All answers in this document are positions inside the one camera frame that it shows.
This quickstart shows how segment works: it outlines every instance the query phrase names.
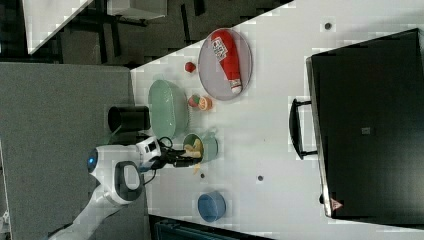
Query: food item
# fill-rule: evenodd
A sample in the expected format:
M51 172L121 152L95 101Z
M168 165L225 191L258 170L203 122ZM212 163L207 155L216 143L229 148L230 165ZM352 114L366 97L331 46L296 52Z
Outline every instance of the food item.
M199 171L199 169L200 169L200 163L194 165L193 175L196 175L196 173Z
M200 97L199 95L192 95L189 99L188 99L188 105L190 105L190 107L197 107L199 105L199 101L200 101Z
M203 152L203 143L200 139L196 139L193 144L193 151Z
M242 90L240 66L237 46L231 34L225 30L218 30L212 34L212 48L218 62L230 82L231 91L239 94Z
M196 70L196 65L194 65L192 62L187 62L184 66L184 70L186 70L186 72L192 73L194 70Z
M208 97L201 97L199 100L199 109L206 111L212 108L212 100Z
M196 152L186 151L186 153L181 155L181 157L201 158L202 154L197 151Z
M194 151L194 147L193 147L193 146L191 146L190 144L186 144L186 145L184 146L184 150L186 150L186 151Z

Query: suitcase handle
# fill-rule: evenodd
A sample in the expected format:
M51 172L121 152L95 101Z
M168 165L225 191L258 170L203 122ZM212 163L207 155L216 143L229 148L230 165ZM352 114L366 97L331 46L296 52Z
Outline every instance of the suitcase handle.
M300 119L299 119L298 108L300 106L309 105L309 104L311 104L311 101L299 102L297 101L297 99L294 99L290 109L290 116L289 116L290 137L292 139L292 143L293 143L294 149L297 152L297 155L299 155L300 159L302 160L304 156L318 154L318 151L310 151L310 152L303 151L302 133L300 129Z

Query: gray carpet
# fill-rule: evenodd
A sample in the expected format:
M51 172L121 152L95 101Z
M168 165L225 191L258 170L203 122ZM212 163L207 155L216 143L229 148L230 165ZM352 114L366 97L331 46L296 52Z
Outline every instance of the gray carpet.
M110 134L108 109L134 104L129 70L1 63L0 71L0 134L12 237L42 239L71 223L88 203L96 181L86 159ZM91 239L149 239L146 217L143 194L106 219Z

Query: ketchup bottle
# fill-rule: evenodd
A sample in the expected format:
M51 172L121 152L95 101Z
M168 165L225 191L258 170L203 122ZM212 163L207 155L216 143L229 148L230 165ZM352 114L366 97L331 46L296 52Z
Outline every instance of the ketchup bottle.
M239 59L237 47L231 34L222 29L212 34L212 49L230 82L231 91L239 94L242 89L240 80Z

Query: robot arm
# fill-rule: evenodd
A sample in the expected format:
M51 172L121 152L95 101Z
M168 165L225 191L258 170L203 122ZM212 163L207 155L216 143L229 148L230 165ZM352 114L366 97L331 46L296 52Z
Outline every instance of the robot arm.
M88 172L100 183L84 210L64 229L56 230L49 240L87 240L104 219L135 201L142 193L140 172L156 170L167 163L187 167L197 163L180 157L176 151L149 137L136 145L106 145L92 151Z
M87 206L72 224L50 236L49 240L87 240L105 218L121 208L123 205L114 205L110 202L104 186L99 185Z

